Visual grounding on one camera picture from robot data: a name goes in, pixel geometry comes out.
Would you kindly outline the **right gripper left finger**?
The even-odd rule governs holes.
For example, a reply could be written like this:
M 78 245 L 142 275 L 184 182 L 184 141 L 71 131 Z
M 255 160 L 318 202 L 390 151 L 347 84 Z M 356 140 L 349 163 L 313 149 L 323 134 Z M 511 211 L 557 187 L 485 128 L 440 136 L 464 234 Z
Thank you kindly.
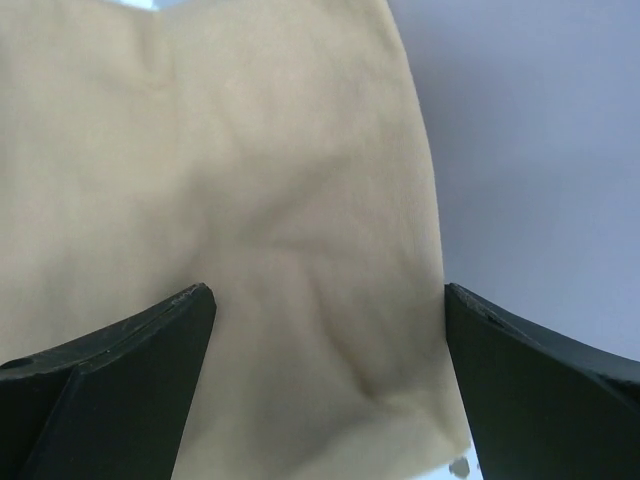
M 1 476 L 172 476 L 216 315 L 200 283 L 1 367 Z

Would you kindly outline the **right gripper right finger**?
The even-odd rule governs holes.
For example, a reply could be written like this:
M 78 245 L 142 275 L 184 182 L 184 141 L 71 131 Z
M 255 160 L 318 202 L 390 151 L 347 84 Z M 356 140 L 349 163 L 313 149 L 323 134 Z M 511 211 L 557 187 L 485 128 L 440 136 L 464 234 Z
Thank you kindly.
M 446 338 L 486 479 L 637 480 L 639 364 L 445 288 Z

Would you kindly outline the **beige t shirt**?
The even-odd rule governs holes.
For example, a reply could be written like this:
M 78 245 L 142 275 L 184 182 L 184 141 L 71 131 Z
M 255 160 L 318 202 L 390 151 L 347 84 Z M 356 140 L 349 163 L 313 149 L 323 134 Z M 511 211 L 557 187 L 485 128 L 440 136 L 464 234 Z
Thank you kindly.
M 470 435 L 428 139 L 384 1 L 1 5 L 1 356 L 190 284 L 178 479 L 409 479 Z

